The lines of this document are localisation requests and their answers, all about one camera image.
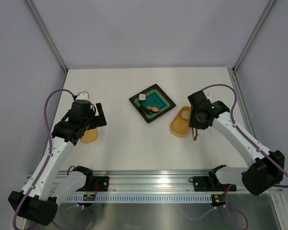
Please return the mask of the metal tongs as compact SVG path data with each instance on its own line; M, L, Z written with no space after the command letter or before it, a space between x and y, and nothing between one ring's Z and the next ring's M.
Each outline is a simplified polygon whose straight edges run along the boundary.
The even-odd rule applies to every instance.
M193 141L196 141L198 138L198 129L197 128L192 128L192 139Z

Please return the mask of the white rice ball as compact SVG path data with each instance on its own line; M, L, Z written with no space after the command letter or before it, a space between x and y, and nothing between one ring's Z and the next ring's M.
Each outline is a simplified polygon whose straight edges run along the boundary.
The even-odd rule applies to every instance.
M180 114L181 118L184 120L190 119L191 112L189 110L183 110Z

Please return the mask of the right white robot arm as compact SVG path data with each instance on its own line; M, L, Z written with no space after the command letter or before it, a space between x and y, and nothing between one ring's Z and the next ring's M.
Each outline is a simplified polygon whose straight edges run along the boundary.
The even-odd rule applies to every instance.
M246 167L220 165L208 173L208 184L214 190L229 185L244 186L251 194L259 195L279 184L284 177L285 157L260 144L245 129L238 126L230 109L221 101L191 101L189 126L205 130L213 127L238 151Z

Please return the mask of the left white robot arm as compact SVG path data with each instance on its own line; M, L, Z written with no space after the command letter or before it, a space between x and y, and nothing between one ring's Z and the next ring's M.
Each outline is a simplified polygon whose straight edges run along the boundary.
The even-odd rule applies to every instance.
M54 126L46 153L33 175L21 191L12 191L8 201L17 217L43 226L55 218L59 206L76 191L103 191L103 181L94 178L93 170L76 166L62 182L53 182L67 156L85 132L106 126L101 103L92 105L88 100L74 100L71 109Z

